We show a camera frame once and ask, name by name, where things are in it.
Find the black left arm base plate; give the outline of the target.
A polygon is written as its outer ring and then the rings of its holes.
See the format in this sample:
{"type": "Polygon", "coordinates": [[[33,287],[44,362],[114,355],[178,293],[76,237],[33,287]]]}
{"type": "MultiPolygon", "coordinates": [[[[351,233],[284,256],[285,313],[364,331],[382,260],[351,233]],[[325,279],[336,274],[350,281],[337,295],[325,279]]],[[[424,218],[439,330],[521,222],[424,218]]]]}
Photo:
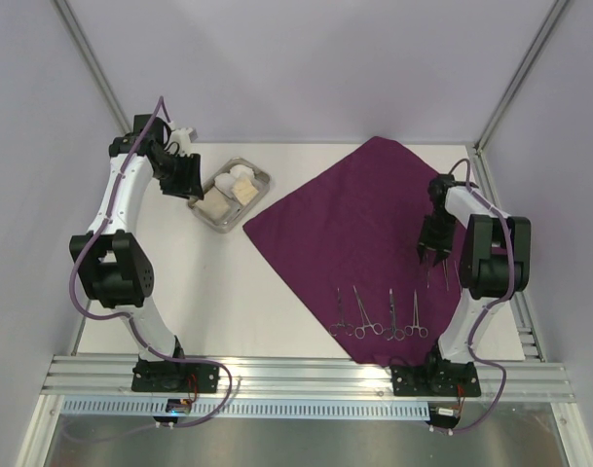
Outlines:
{"type": "Polygon", "coordinates": [[[215,393],[219,368],[208,363],[173,363],[138,358],[131,391],[138,393],[215,393]]]}

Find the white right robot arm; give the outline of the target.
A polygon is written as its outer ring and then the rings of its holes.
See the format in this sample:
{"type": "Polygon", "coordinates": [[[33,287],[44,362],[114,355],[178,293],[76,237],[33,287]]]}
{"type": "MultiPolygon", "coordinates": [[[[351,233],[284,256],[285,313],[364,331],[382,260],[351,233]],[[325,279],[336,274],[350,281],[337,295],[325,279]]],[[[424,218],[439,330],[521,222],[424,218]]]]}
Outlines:
{"type": "Polygon", "coordinates": [[[445,262],[452,253],[456,227],[465,229],[458,266],[461,297],[436,349],[441,360],[425,366],[423,380],[428,390],[447,393],[459,381],[453,365],[476,360],[478,343],[498,311],[530,278],[532,224],[526,217],[512,216],[487,201],[472,182],[452,174],[439,174],[428,184],[432,212],[420,231],[417,252],[428,253],[433,263],[445,262]]]}

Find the white gauze pad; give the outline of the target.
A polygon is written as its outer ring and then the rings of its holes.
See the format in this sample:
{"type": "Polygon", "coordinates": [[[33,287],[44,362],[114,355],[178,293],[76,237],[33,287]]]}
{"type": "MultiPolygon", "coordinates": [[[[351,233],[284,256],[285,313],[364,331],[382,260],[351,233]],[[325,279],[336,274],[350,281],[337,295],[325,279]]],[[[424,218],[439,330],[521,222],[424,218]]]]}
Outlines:
{"type": "Polygon", "coordinates": [[[236,180],[246,179],[251,181],[255,178],[254,170],[250,166],[241,163],[232,166],[230,169],[230,174],[236,180]]]}
{"type": "Polygon", "coordinates": [[[233,196],[235,183],[236,179],[230,173],[220,173],[214,178],[214,187],[228,198],[233,196]]]}

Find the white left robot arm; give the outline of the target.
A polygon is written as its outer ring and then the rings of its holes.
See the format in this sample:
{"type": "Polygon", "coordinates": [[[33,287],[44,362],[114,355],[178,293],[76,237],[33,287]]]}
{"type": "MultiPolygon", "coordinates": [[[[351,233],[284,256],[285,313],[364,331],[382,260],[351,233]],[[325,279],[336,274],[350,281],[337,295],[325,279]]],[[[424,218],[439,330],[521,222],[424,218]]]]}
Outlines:
{"type": "Polygon", "coordinates": [[[73,268],[69,294],[81,286],[96,314],[77,305],[95,321],[122,320],[138,346],[138,356],[157,362],[154,378],[165,389],[176,390],[188,378],[183,349],[167,327],[153,299],[153,265],[136,237],[140,207],[151,181],[163,195],[176,198],[204,196],[201,156],[194,150],[197,133],[151,114],[137,115],[131,132],[108,147],[107,186],[97,214],[84,234],[70,239],[73,268]]]}

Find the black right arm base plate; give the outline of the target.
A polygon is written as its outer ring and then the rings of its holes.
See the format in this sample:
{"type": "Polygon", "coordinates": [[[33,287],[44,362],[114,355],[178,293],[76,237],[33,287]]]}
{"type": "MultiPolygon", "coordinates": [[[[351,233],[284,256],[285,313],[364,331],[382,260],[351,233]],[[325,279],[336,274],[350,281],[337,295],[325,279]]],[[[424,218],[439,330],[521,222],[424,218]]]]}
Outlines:
{"type": "Polygon", "coordinates": [[[473,363],[435,363],[422,366],[392,365],[391,384],[398,397],[477,398],[482,395],[473,363]]]}

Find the clear packet beige gauze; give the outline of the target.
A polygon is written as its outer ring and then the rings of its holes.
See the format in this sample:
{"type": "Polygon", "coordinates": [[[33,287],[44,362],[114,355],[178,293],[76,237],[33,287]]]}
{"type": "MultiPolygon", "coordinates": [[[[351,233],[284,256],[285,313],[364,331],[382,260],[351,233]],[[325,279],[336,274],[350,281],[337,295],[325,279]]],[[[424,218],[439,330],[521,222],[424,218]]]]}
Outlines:
{"type": "Polygon", "coordinates": [[[194,206],[212,221],[220,221],[231,210],[225,196],[216,188],[206,192],[204,198],[196,201],[194,206]]]}
{"type": "Polygon", "coordinates": [[[232,194],[242,206],[249,205],[258,193],[257,188],[246,177],[237,179],[232,187],[232,194]]]}

